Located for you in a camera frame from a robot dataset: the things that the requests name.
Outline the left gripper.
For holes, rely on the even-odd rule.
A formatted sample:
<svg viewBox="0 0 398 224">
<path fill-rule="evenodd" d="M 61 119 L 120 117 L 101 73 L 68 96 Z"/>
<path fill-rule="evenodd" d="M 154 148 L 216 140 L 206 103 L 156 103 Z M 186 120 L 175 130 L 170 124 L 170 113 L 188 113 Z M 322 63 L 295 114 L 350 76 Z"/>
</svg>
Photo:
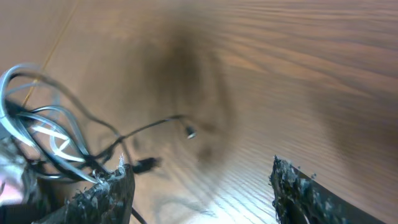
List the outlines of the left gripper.
<svg viewBox="0 0 398 224">
<path fill-rule="evenodd" d="M 34 223 L 46 214 L 35 174 L 12 138 L 1 139 L 1 224 Z"/>
</svg>

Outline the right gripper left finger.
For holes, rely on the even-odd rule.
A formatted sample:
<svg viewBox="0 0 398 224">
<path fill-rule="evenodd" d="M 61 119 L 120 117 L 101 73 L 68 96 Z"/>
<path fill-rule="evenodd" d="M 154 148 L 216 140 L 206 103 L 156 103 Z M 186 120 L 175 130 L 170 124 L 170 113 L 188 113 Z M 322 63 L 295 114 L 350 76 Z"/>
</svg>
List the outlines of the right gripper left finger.
<svg viewBox="0 0 398 224">
<path fill-rule="evenodd" d="M 97 180 L 92 188 L 77 193 L 73 200 L 37 223 L 129 224 L 135 190 L 132 166 L 120 156 L 117 169 Z"/>
</svg>

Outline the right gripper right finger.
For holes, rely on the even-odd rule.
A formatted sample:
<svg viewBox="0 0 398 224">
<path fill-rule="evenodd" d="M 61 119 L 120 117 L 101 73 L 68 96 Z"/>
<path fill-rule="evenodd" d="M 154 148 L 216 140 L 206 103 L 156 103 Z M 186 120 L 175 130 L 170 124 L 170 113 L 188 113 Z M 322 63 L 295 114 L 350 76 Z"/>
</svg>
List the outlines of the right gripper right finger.
<svg viewBox="0 0 398 224">
<path fill-rule="evenodd" d="M 285 159 L 274 156 L 269 180 L 274 191 L 272 205 L 280 224 L 383 224 Z"/>
</svg>

